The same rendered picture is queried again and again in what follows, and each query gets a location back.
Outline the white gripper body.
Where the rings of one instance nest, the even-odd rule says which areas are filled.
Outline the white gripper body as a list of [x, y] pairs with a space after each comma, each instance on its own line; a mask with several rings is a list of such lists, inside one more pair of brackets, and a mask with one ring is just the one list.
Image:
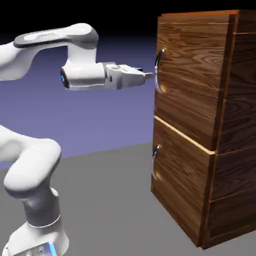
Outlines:
[[138, 71], [135, 69], [136, 67], [126, 64], [120, 64], [117, 67], [119, 68], [117, 89], [120, 90], [145, 84], [145, 73], [143, 71]]

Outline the tall wood cabinet door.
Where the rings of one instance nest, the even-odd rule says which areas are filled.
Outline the tall wood cabinet door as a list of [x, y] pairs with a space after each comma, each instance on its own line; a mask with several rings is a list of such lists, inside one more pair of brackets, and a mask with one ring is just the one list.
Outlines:
[[231, 31], [226, 11], [164, 14], [157, 24], [163, 53], [158, 115], [210, 151], [216, 149]]

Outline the dark wood cabinet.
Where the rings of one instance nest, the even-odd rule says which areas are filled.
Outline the dark wood cabinet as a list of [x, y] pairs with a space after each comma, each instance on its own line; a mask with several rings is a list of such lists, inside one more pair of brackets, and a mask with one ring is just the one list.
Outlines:
[[[232, 30], [202, 249], [256, 231], [256, 10], [200, 12], [218, 11], [230, 15]], [[154, 117], [171, 125], [158, 115], [161, 94]]]

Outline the short wood cabinet door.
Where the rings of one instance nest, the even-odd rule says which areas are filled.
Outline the short wood cabinet door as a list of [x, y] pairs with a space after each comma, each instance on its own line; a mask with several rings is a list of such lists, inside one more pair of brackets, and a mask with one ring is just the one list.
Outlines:
[[201, 247], [207, 216], [215, 152], [206, 149], [159, 117], [154, 117], [151, 191], [197, 246]]

